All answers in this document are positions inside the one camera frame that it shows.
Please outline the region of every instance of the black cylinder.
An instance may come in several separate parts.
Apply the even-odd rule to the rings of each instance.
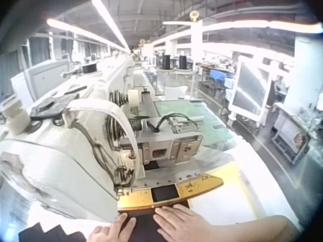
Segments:
[[[96,63],[82,66],[83,73],[88,74],[92,72],[97,72]]]
[[[180,55],[180,69],[187,70],[187,58],[186,55]]]
[[[171,56],[169,54],[165,54],[163,56],[163,70],[171,69]]]

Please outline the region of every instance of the chair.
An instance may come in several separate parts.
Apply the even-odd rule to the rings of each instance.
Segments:
[[[185,97],[187,86],[181,87],[165,87],[165,100],[178,100]]]

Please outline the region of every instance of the human hand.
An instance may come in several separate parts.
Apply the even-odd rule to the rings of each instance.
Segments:
[[[219,237],[220,231],[182,205],[156,208],[155,212],[153,218],[161,227],[157,232],[168,242],[213,242]]]
[[[87,242],[128,242],[136,225],[136,218],[131,218],[125,228],[120,231],[127,216],[126,213],[119,215],[110,227],[96,227]]]

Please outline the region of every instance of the black cable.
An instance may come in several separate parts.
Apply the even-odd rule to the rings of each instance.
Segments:
[[[159,133],[160,132],[160,126],[162,125],[162,123],[165,121],[165,120],[168,120],[169,118],[171,117],[183,117],[183,118],[186,118],[188,121],[192,122],[197,128],[197,124],[196,122],[194,122],[193,120],[191,120],[188,116],[182,114],[182,113],[171,113],[171,114],[168,114],[168,115],[165,115],[163,117],[161,117],[161,119],[159,120],[157,126],[155,127],[154,125],[152,125],[152,123],[150,121],[147,121],[147,126],[154,132],[154,133]]]

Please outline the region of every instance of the white sewing machine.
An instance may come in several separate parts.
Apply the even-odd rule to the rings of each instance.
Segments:
[[[172,117],[174,125],[164,122],[157,134],[148,123],[156,126],[160,117],[129,119],[139,115],[139,98],[146,105],[151,100],[131,89],[133,66],[127,59],[105,75],[71,78],[28,110],[15,96],[5,100],[0,167],[8,183],[52,212],[112,221],[124,190],[146,177],[144,164],[187,163],[203,136],[194,129],[172,131],[187,127],[186,120]]]

